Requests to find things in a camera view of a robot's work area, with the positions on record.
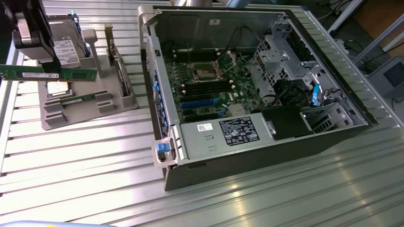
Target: blue pcie slot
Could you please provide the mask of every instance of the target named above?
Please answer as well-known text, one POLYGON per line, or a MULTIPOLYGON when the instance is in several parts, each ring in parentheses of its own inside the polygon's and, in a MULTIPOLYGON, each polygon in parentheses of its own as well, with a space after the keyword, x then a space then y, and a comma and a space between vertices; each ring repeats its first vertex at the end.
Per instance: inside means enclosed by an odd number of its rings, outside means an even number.
POLYGON ((209 106, 209 105, 217 105, 218 100, 219 100, 219 98, 214 99, 214 100, 194 102, 194 103, 183 103, 182 108, 187 109, 187 108, 195 108, 195 107, 202 107, 202 106, 209 106))

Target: ribbed metal surface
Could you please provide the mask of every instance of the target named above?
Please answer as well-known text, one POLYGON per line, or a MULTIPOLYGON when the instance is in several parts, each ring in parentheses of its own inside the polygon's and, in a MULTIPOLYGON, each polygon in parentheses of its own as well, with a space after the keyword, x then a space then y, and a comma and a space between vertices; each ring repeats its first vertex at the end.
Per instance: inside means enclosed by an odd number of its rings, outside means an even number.
MULTIPOLYGON (((383 108, 378 94, 310 13, 287 6, 381 125, 321 155, 165 192, 163 172, 154 167, 150 150, 154 135, 137 30, 141 2, 47 0, 45 5, 53 15, 67 14, 75 7, 83 29, 98 30, 101 53, 107 47, 103 24, 114 24, 142 109, 45 131, 37 83, 2 85, 0 94, 11 95, 0 103, 0 152, 6 152, 0 223, 23 219, 154 227, 381 227, 404 223, 402 123, 383 108)), ((14 63, 23 63, 23 56, 14 63)))

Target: hard drive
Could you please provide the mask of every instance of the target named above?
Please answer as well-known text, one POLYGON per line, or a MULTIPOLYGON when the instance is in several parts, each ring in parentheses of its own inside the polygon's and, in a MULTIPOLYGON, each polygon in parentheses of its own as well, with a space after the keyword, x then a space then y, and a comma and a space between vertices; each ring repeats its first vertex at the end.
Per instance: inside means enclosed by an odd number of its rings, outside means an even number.
POLYGON ((50 16, 49 22, 55 44, 54 49, 63 67, 81 67, 81 58, 89 57, 90 52, 82 38, 79 17, 75 14, 50 16))

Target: white label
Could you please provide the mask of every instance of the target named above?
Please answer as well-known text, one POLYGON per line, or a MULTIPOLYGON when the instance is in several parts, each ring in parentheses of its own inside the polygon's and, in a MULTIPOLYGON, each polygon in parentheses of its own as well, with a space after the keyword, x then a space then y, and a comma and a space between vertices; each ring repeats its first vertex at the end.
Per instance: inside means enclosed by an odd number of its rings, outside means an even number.
POLYGON ((82 102, 83 101, 83 99, 75 99, 75 100, 71 100, 71 101, 67 101, 67 102, 65 102, 65 103, 61 103, 62 105, 67 105, 67 104, 73 104, 73 103, 79 103, 79 102, 82 102))
POLYGON ((213 127, 211 123, 198 125, 198 131, 209 131, 209 130, 213 130, 213 129, 214 129, 214 127, 213 127))
POLYGON ((55 53, 62 65, 79 63, 79 56, 73 40, 55 41, 55 53))
POLYGON ((25 78, 59 78, 58 73, 23 72, 25 78))
POLYGON ((221 25, 221 20, 210 20, 210 25, 221 25))

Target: aluminum work surface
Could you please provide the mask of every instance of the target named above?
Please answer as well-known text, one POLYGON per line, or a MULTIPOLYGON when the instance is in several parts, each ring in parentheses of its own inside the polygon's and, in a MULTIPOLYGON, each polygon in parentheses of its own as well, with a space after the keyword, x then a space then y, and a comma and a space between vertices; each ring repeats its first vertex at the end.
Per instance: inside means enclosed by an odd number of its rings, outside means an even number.
MULTIPOLYGON (((0 223, 46 220, 119 227, 404 224, 402 123, 383 108, 310 13, 294 6, 285 8, 295 12, 381 125, 317 156, 165 192, 163 172, 154 167, 150 149, 154 132, 139 54, 139 5, 141 1, 45 1, 50 15, 69 14, 75 7, 83 29, 97 29, 103 53, 103 24, 114 24, 142 108, 45 131, 37 82, 3 82, 0 95, 10 96, 0 102, 0 223)), ((19 55, 10 63, 23 60, 19 55)))

